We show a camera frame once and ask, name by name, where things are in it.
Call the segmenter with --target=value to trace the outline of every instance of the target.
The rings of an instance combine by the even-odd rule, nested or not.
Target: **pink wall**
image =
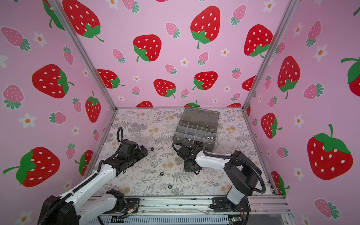
[[[341,63],[359,58],[358,3],[299,3],[282,38],[285,49],[273,55],[251,101],[253,129],[297,224],[359,224],[359,61]],[[292,82],[284,85],[287,78]],[[274,117],[282,128],[275,136]]]
[[[110,76],[103,79],[105,85],[109,85],[108,91],[117,106],[134,107],[143,101],[149,101],[153,106],[197,103],[208,107],[244,103],[248,95],[245,85],[248,81],[252,82],[262,61],[259,53],[265,51],[262,47],[271,41],[271,33],[275,32],[288,0],[264,2],[82,0],[78,3],[63,0],[63,6],[95,67],[103,70],[103,76],[106,72],[114,75],[113,77],[117,75],[120,85],[125,85],[118,86],[119,81],[114,81],[116,85],[113,86],[109,82]],[[204,19],[202,16],[196,17],[203,10],[201,15],[204,15]],[[205,37],[197,34],[202,30],[206,32]],[[194,31],[198,40],[194,39],[191,31]],[[254,54],[256,56],[248,56],[260,44],[259,50]],[[233,72],[235,68],[240,70],[241,75],[237,70]],[[208,80],[206,74],[217,79],[212,82],[211,78],[203,85],[198,84],[204,89],[200,90],[194,84],[194,77],[198,73],[201,73],[201,79],[198,79],[201,82],[202,79],[205,82]],[[169,97],[165,97],[166,90],[171,92]]]
[[[85,65],[66,32],[58,21],[51,21],[50,28],[50,20],[42,1],[8,0],[0,8],[0,89],[5,103],[0,107],[0,165],[6,172],[0,177],[1,224],[36,224],[47,197],[77,185],[83,177],[75,160],[86,166],[81,156],[98,144],[93,130],[100,139],[111,114],[92,77],[84,75]],[[65,54],[65,46],[71,55]],[[60,69],[74,84],[68,83],[66,95]],[[94,123],[85,108],[91,91],[101,105]],[[74,106],[74,97],[81,107]],[[55,120],[50,121],[53,112]],[[20,168],[6,171],[16,166]]]

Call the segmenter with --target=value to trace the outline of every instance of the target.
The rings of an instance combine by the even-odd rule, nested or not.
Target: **black cable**
[[[261,184],[261,190],[255,188],[254,191],[256,192],[259,192],[261,194],[265,193],[265,190],[266,190],[266,186],[265,186],[265,183],[264,183],[264,180],[262,179],[261,177],[261,174],[259,173],[259,171],[253,167],[253,165],[251,165],[248,161],[242,159],[242,158],[239,158],[239,157],[236,157],[236,156],[225,156],[225,155],[217,155],[217,154],[211,154],[205,150],[203,150],[203,153],[204,155],[206,156],[210,156],[210,157],[215,157],[215,158],[223,158],[223,159],[235,159],[235,160],[239,160],[240,162],[244,163],[245,165],[247,165],[250,169],[252,169],[254,171],[254,173],[256,174],[257,178],[259,179],[260,181],[260,184]]]
[[[51,207],[51,209],[49,209],[49,211],[47,211],[47,213],[45,213],[45,215],[39,220],[37,225],[42,225],[47,218],[69,197],[72,196],[72,193],[67,194],[64,198],[60,199],[53,207]]]

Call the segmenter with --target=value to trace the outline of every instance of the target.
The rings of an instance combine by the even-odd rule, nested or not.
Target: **table surface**
[[[214,153],[243,152],[262,171],[265,194],[271,195],[254,144],[249,135],[242,111],[236,108],[211,108],[220,112]],[[118,109],[114,123],[97,159],[104,160],[119,147],[116,132],[123,127],[124,139],[144,145],[149,155],[125,174],[107,182],[94,196],[102,196],[115,189],[125,195],[226,195],[232,183],[228,176],[212,168],[202,168],[199,175],[185,172],[183,160],[171,146],[172,137],[184,108]]]

